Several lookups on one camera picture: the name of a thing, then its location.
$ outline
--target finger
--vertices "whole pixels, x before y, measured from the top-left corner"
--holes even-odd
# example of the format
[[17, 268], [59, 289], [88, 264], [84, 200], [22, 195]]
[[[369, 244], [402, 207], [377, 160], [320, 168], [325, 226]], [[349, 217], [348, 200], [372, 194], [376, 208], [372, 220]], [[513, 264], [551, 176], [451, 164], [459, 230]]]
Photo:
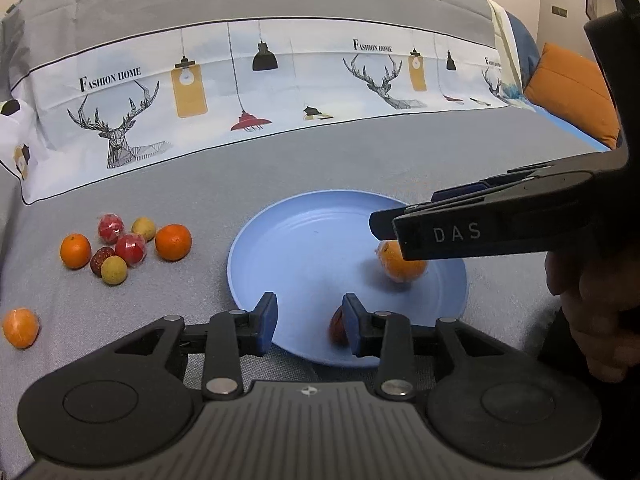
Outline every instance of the finger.
[[616, 312], [594, 312], [587, 308], [577, 288], [570, 288], [560, 295], [562, 312], [569, 325], [591, 335], [612, 335], [618, 328]]
[[640, 335], [630, 331], [620, 332], [614, 340], [613, 359], [627, 366], [640, 364]]
[[580, 280], [582, 262], [572, 251], [552, 251], [546, 254], [546, 286], [558, 296]]
[[620, 383], [625, 379], [628, 372], [627, 367], [611, 367], [590, 358], [587, 358], [587, 366], [589, 373], [604, 383]]
[[636, 251], [586, 262], [580, 276], [580, 296], [601, 311], [640, 305], [640, 258]]
[[615, 341], [612, 337], [598, 337], [590, 334], [585, 334], [574, 328], [571, 328], [571, 336], [580, 348], [585, 357], [594, 359], [603, 364], [611, 367], [616, 366], [617, 362], [614, 361], [613, 352], [615, 350]]
[[636, 334], [624, 332], [613, 337], [599, 337], [571, 328], [571, 335], [588, 358], [610, 367], [640, 364], [640, 336]]

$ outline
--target plastic plate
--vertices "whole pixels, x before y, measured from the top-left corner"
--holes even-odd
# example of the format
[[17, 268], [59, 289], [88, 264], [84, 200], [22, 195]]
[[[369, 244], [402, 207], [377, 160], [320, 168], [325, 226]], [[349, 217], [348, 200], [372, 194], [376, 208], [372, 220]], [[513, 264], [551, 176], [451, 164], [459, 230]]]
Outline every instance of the plastic plate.
[[467, 294], [462, 260], [434, 260], [410, 284], [383, 272], [369, 230], [369, 215], [404, 205], [386, 196], [354, 190], [324, 190], [287, 198], [258, 213], [238, 233], [227, 262], [238, 308], [252, 310], [264, 292], [278, 297], [273, 342], [309, 361], [340, 367], [372, 367], [328, 338], [332, 315], [347, 292], [369, 312], [390, 310], [412, 323], [433, 326], [439, 317], [459, 317]]

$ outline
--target das logo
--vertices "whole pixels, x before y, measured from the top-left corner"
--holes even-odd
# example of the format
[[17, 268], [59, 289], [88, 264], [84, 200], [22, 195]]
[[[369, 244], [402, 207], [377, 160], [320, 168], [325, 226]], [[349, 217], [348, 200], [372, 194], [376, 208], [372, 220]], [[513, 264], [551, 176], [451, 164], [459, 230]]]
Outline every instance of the das logo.
[[446, 227], [434, 227], [433, 236], [438, 244], [442, 242], [478, 240], [480, 238], [480, 226], [478, 222], [469, 222], [469, 224], [451, 224]]

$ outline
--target yellow lamp illustration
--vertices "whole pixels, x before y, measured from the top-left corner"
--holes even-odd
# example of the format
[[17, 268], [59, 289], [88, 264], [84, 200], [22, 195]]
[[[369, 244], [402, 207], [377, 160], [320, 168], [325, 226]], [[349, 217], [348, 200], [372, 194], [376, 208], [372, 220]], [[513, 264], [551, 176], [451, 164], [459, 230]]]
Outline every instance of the yellow lamp illustration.
[[14, 162], [15, 168], [20, 173], [23, 180], [27, 180], [28, 164], [31, 158], [29, 153], [29, 147], [26, 144], [16, 146], [14, 150]]
[[427, 83], [424, 79], [424, 59], [415, 49], [409, 54], [409, 77], [416, 92], [427, 91]]
[[178, 117], [184, 119], [207, 113], [207, 100], [202, 84], [200, 66], [184, 55], [182, 41], [182, 60], [171, 70], [171, 82], [174, 85], [175, 109]]

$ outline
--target bed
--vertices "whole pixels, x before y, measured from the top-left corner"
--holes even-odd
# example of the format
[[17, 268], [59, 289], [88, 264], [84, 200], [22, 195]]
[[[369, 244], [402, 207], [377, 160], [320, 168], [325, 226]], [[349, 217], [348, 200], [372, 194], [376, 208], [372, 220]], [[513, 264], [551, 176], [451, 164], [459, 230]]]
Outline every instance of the bed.
[[[26, 351], [0, 344], [10, 378], [0, 383], [0, 469], [13, 477], [30, 464], [15, 409], [33, 381], [165, 314], [193, 323], [232, 309], [228, 249], [265, 206], [336, 188], [415, 203], [604, 149], [506, 91], [522, 80], [500, 53], [511, 40], [496, 35], [496, 5], [23, 0], [12, 8], [0, 35], [0, 101], [14, 110], [0, 116], [0, 314], [28, 306], [42, 330]], [[60, 240], [94, 234], [97, 216], [112, 211], [127, 222], [144, 215], [188, 225], [190, 256], [170, 266], [150, 255], [118, 288], [64, 269]], [[543, 255], [471, 258], [466, 268], [463, 319], [536, 352], [558, 307]], [[197, 369], [190, 361], [188, 383]], [[278, 348], [243, 358], [242, 370], [247, 384], [372, 378]], [[423, 386], [433, 381], [430, 362], [420, 376]]]

